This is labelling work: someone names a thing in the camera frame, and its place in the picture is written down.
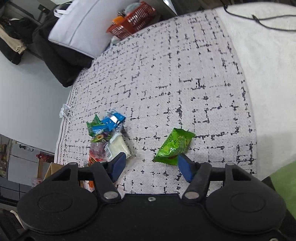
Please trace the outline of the orange sausage snack pack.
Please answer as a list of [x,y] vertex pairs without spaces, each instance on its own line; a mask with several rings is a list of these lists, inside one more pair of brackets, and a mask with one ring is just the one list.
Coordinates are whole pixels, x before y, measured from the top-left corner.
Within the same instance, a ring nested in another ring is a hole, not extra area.
[[93,181],[80,181],[80,186],[90,192],[95,190]]

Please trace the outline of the purple clear snack packet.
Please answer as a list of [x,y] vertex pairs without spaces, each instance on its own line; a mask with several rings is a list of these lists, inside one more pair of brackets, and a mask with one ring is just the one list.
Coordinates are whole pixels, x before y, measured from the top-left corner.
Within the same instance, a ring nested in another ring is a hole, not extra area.
[[105,144],[100,142],[91,143],[89,156],[97,162],[106,162]]

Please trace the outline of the white rice cake pack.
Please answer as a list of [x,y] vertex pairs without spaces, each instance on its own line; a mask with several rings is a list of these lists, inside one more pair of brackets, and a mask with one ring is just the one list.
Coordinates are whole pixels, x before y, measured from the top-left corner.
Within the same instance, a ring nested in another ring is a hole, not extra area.
[[123,152],[126,158],[132,156],[132,151],[121,132],[116,132],[104,147],[107,161],[112,161],[119,153]]

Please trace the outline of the light blue plum candy packet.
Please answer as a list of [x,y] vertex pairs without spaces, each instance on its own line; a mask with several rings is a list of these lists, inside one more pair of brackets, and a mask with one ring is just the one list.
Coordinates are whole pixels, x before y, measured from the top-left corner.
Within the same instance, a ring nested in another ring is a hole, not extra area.
[[112,132],[102,132],[98,133],[91,140],[92,143],[106,143],[112,138]]

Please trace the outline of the light green snack packet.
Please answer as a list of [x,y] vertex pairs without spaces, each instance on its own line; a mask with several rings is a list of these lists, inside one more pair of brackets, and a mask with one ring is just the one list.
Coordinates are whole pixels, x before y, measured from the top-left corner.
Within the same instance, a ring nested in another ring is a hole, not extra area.
[[178,155],[187,151],[194,136],[192,132],[173,128],[152,161],[177,166]]

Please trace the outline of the blue snack packet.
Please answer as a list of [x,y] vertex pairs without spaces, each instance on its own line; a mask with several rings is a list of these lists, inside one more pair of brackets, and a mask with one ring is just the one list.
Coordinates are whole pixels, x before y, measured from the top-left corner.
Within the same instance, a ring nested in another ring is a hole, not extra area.
[[103,118],[102,122],[104,125],[106,125],[107,129],[111,132],[119,124],[125,121],[125,116],[123,116],[121,113],[117,112],[114,109],[111,109],[107,112],[107,115]]

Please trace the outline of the dark green candy packet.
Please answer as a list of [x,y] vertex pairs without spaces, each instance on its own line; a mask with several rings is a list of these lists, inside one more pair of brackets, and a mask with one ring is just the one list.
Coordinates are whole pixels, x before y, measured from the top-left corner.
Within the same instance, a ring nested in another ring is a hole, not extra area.
[[95,133],[93,131],[93,127],[94,126],[101,126],[101,125],[103,125],[103,122],[99,119],[99,117],[97,115],[95,115],[92,122],[87,121],[86,125],[87,125],[87,130],[88,130],[89,136],[94,137]]

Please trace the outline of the red snack packet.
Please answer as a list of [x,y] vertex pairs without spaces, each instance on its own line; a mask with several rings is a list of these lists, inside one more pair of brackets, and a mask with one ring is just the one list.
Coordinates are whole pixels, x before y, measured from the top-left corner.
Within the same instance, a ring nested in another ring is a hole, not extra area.
[[94,158],[92,156],[89,156],[89,158],[88,158],[88,166],[91,166],[92,164],[94,164],[96,162],[101,162],[101,161],[103,161],[103,159]]

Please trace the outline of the brown cardboard box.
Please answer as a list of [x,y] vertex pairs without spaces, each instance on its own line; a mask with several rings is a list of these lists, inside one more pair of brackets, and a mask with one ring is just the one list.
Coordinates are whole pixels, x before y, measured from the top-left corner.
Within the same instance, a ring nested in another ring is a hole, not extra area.
[[56,173],[57,171],[59,171],[63,167],[64,167],[63,165],[56,164],[56,163],[51,163],[49,165],[48,170],[46,171],[46,174],[44,176],[44,179],[50,177],[51,175],[53,175],[54,173]]

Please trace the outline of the white face mask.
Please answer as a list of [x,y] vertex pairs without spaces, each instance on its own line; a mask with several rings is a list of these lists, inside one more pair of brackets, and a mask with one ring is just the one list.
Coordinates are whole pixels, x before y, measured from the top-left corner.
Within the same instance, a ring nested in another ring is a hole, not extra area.
[[59,118],[64,118],[70,123],[71,122],[70,117],[72,117],[72,116],[73,116],[72,108],[70,106],[68,106],[67,104],[63,104],[62,108],[59,112]]

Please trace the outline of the patterned white bed blanket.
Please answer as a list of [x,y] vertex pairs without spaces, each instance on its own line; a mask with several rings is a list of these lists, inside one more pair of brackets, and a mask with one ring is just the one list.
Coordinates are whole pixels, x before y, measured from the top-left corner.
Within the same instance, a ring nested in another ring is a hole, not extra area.
[[67,104],[73,114],[62,122],[55,152],[61,165],[87,161],[87,122],[111,109],[125,116],[132,157],[116,184],[121,194],[185,191],[176,166],[153,162],[174,128],[194,133],[191,160],[256,174],[251,100],[216,10],[157,23],[108,49],[81,71]]

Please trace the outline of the black jacket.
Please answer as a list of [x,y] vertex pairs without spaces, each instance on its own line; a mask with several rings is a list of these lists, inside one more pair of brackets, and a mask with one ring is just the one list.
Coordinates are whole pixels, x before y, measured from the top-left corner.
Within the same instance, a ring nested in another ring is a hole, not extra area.
[[43,23],[32,33],[32,40],[49,70],[64,87],[69,87],[82,69],[91,67],[93,58],[48,40],[57,20],[54,11],[50,10]]

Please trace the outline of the white laptop bag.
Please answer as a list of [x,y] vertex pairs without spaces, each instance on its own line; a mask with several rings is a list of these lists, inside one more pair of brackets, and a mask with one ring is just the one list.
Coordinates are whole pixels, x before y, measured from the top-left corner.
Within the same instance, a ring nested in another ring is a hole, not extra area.
[[57,22],[49,33],[48,40],[73,49],[91,58],[97,58],[107,48],[112,34],[107,29],[117,13],[135,1],[98,0],[72,1],[63,10],[54,9]]

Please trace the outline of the red plastic basket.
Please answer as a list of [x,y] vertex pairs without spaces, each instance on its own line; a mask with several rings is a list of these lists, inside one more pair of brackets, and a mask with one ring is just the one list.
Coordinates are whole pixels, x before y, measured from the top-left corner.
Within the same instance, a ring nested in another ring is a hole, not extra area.
[[156,10],[142,1],[139,7],[124,17],[120,23],[110,25],[106,32],[123,40],[146,27],[155,15]]

